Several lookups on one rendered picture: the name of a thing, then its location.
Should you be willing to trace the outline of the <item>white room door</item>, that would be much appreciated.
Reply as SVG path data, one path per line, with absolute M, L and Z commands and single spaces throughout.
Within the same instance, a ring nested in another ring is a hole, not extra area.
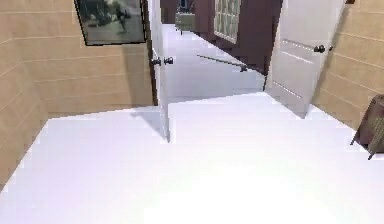
M 346 0 L 283 0 L 267 93 L 305 118 Z M 315 46 L 324 45 L 317 53 Z
M 155 71 L 156 91 L 158 99 L 158 107 L 160 111 L 160 119 L 164 138 L 170 142 L 170 128 L 169 128 L 169 112 L 168 112 L 168 95 L 166 88 L 166 66 L 164 64 L 164 45 L 163 33 L 161 22 L 161 7 L 160 0 L 147 0 L 148 1 L 148 14 L 151 29 L 152 41 L 152 59 L 160 57 L 161 66 L 153 65 Z

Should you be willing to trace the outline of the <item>white framed window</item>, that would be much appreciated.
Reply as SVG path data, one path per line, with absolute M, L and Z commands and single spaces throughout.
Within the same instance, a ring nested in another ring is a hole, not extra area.
M 241 0 L 215 0 L 214 34 L 237 43 Z

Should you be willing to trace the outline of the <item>brown cabinet with legs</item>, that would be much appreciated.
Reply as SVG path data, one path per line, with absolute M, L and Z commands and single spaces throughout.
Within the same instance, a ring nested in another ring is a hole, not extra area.
M 378 94 L 371 100 L 351 145 L 355 142 L 369 153 L 368 159 L 377 153 L 384 153 L 384 94 Z

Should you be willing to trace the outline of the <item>black framed wall picture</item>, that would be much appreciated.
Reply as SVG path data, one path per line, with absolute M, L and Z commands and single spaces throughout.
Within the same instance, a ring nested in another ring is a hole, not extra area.
M 146 42 L 143 0 L 74 0 L 86 46 Z

